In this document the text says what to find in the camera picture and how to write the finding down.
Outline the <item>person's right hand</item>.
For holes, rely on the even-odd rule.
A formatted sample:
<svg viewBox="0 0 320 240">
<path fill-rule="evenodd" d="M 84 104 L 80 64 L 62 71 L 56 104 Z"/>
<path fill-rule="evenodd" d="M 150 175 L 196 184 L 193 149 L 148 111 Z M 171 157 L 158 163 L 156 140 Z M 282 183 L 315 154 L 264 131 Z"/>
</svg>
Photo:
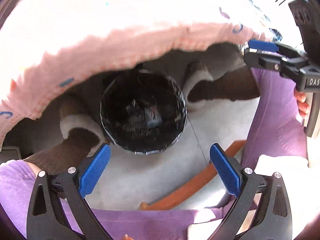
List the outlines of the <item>person's right hand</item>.
<svg viewBox="0 0 320 240">
<path fill-rule="evenodd" d="M 299 92 L 298 90 L 293 90 L 293 95 L 296 99 L 297 107 L 298 107 L 298 116 L 297 120 L 302 124 L 304 119 L 309 116 L 310 113 L 310 105 L 306 102 L 306 94 L 303 92 Z"/>
</svg>

